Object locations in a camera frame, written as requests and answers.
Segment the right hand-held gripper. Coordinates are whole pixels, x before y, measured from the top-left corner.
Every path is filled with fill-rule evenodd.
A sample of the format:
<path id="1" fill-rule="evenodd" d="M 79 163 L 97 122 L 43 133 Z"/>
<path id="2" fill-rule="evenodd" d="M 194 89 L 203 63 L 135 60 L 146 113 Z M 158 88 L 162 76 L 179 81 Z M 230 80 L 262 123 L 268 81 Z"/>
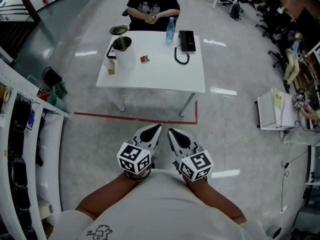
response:
<path id="1" fill-rule="evenodd" d="M 207 150 L 195 152 L 198 144 L 193 135 L 184 130 L 170 128 L 167 137 L 171 150 L 178 156 L 177 170 L 183 176 L 194 182 L 206 177 L 211 172 L 213 168 L 212 158 Z"/>

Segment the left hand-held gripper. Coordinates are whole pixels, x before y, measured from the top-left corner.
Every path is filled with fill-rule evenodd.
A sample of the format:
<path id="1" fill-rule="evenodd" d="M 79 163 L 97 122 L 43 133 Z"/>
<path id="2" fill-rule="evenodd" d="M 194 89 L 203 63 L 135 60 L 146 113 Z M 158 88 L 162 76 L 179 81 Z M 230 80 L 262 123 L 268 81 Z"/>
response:
<path id="1" fill-rule="evenodd" d="M 161 131 L 161 124 L 150 124 L 138 129 L 133 135 L 137 143 L 124 142 L 119 149 L 116 155 L 119 167 L 129 173 L 140 174 L 150 166 Z"/>

